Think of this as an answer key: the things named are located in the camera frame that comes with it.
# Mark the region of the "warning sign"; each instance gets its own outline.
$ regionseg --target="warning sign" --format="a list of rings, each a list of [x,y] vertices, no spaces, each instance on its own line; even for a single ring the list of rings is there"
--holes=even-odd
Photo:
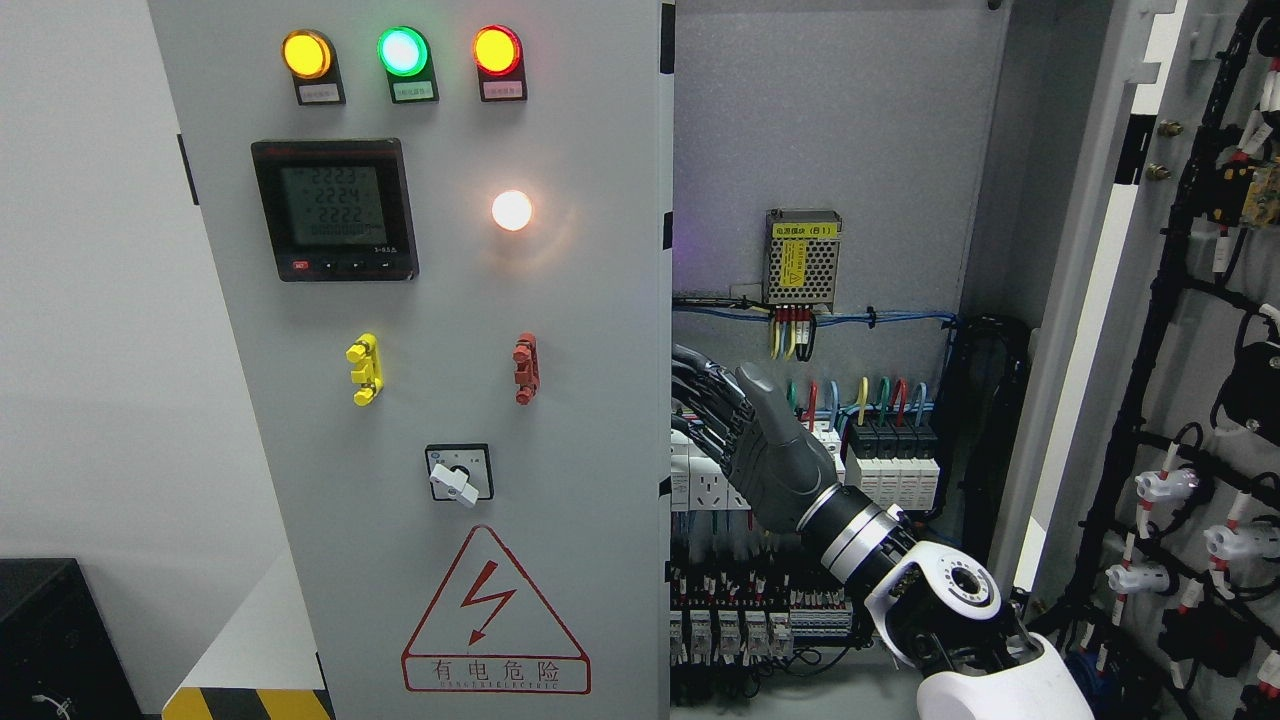
[[[488,525],[462,542],[401,665],[413,692],[591,692],[591,660]]]

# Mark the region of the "white wall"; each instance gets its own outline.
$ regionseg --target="white wall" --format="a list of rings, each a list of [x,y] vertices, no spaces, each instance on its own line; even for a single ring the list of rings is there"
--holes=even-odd
[[[146,4],[0,3],[0,555],[78,557],[159,712],[279,510]]]

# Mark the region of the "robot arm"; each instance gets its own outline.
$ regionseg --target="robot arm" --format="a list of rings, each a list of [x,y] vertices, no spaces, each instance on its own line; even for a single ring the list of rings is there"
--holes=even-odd
[[[916,542],[856,487],[840,486],[827,451],[759,368],[730,374],[681,346],[671,368],[673,398],[699,418],[673,414],[672,427],[719,462],[764,528],[799,533],[864,598],[888,650],[924,675],[922,720],[1092,717],[1053,646],[1023,628],[987,569]]]

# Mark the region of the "white indicator light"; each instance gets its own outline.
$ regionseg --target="white indicator light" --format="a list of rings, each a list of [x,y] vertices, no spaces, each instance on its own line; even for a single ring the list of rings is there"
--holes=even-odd
[[[504,231],[521,231],[534,217],[534,204],[518,190],[508,190],[493,199],[493,222]]]

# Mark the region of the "black box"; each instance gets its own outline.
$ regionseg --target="black box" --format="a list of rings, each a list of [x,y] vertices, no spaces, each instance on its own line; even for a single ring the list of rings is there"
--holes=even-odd
[[[141,720],[79,565],[0,560],[0,717]]]

